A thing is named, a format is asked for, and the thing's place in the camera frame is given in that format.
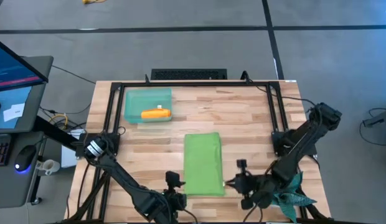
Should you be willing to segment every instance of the green towel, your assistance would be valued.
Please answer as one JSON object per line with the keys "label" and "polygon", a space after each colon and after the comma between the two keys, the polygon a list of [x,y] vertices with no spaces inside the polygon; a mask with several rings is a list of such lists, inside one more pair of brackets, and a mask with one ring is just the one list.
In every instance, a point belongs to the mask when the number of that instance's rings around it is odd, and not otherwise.
{"label": "green towel", "polygon": [[220,148],[219,133],[185,135],[185,194],[225,195]]}

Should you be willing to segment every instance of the green cloth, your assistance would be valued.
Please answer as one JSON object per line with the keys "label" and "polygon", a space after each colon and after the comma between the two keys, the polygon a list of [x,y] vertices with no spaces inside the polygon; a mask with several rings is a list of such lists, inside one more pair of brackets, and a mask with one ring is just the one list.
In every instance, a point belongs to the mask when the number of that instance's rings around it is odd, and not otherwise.
{"label": "green cloth", "polygon": [[184,147],[185,194],[224,196],[219,133],[186,134]]}
{"label": "green cloth", "polygon": [[303,181],[303,173],[296,174],[287,188],[273,194],[273,205],[279,205],[281,211],[294,223],[297,223],[297,214],[294,206],[306,206],[315,203],[315,200],[308,198],[305,195],[297,194],[296,190]]}

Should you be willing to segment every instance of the yellow cable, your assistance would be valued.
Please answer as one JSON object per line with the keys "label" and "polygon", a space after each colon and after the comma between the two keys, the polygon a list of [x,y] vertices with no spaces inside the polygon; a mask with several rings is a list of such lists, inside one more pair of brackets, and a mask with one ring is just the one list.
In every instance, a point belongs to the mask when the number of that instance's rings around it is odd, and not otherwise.
{"label": "yellow cable", "polygon": [[64,122],[64,126],[62,127],[62,130],[66,129],[66,127],[67,127],[67,122],[68,122],[68,117],[67,117],[66,114],[57,114],[57,115],[51,117],[51,118],[49,119],[49,122],[51,122],[53,119],[58,118],[58,117],[63,117],[63,118],[66,119],[66,122]]}
{"label": "yellow cable", "polygon": [[91,3],[100,3],[100,2],[105,2],[107,0],[82,0],[82,3],[84,4],[91,4]]}

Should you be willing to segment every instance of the blue screen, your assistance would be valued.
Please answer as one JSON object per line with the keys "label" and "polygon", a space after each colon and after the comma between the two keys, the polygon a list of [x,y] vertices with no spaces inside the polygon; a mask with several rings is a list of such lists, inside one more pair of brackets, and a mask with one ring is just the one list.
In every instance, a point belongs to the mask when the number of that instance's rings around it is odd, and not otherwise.
{"label": "blue screen", "polygon": [[0,48],[0,89],[41,82],[43,79]]}

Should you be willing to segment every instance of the computer mouse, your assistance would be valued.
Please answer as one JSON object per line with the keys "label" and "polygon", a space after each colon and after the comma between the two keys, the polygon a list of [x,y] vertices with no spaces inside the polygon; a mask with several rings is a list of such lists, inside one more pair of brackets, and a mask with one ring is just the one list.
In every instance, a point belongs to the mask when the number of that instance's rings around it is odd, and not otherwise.
{"label": "computer mouse", "polygon": [[14,161],[14,168],[19,172],[25,171],[31,165],[36,152],[37,149],[33,145],[24,147]]}

